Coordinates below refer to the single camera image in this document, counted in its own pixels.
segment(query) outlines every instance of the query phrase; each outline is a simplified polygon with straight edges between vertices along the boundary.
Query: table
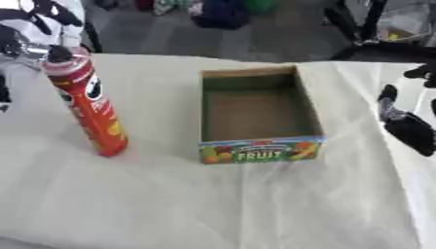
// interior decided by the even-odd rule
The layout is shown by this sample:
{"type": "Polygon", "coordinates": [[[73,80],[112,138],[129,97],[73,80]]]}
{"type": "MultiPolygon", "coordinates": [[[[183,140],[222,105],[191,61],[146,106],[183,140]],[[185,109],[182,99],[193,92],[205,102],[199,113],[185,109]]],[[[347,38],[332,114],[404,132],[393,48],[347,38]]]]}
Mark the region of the table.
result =
{"type": "Polygon", "coordinates": [[[281,66],[201,57],[98,54],[130,137],[96,156],[44,76],[0,117],[0,237],[55,248],[434,248],[434,158],[383,132],[386,83],[435,123],[413,64],[298,64],[328,141],[317,160],[198,162],[203,69],[281,66]]]}

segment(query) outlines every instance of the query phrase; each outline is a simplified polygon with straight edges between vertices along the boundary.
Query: pringles can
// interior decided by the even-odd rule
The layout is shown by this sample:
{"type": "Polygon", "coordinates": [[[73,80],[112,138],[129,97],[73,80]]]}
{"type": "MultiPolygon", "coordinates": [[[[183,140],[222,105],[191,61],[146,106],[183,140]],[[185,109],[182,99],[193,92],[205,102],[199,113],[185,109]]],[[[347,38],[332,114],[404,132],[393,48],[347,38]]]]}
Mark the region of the pringles can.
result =
{"type": "Polygon", "coordinates": [[[75,55],[68,61],[44,61],[44,71],[95,149],[102,156],[116,156],[127,147],[127,135],[103,94],[90,54],[83,48],[74,50],[75,55]]]}

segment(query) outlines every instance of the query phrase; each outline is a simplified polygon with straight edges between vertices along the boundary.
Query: chair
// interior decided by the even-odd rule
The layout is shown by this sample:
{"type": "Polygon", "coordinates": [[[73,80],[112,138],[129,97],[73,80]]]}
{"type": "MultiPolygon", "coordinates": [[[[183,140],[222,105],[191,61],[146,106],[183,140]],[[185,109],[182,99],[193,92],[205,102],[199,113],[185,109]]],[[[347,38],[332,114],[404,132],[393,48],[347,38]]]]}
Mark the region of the chair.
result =
{"type": "Polygon", "coordinates": [[[357,53],[381,52],[409,57],[415,62],[436,58],[436,48],[423,47],[411,43],[396,43],[381,41],[377,37],[378,23],[386,7],[387,0],[372,0],[371,7],[363,25],[357,25],[345,0],[338,1],[333,7],[326,8],[326,19],[334,24],[348,39],[350,46],[336,53],[332,60],[348,60],[357,53]]]}

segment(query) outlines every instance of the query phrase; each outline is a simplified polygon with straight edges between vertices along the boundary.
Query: cardboard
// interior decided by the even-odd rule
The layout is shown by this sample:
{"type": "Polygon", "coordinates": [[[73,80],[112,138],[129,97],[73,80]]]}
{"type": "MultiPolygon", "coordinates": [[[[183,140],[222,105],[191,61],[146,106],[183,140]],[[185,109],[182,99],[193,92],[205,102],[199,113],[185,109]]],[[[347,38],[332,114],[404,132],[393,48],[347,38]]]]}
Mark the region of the cardboard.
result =
{"type": "Polygon", "coordinates": [[[323,132],[295,67],[202,76],[202,162],[315,158],[323,132]]]}

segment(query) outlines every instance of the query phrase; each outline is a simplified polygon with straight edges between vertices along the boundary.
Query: open cardboard box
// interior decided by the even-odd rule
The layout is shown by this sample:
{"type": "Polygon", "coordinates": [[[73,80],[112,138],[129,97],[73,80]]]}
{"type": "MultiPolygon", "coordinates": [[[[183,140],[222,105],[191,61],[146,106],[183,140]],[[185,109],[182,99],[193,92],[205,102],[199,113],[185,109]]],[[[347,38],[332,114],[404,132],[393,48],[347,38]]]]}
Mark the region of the open cardboard box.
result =
{"type": "Polygon", "coordinates": [[[202,76],[202,162],[315,158],[323,132],[296,67],[202,76]]]}

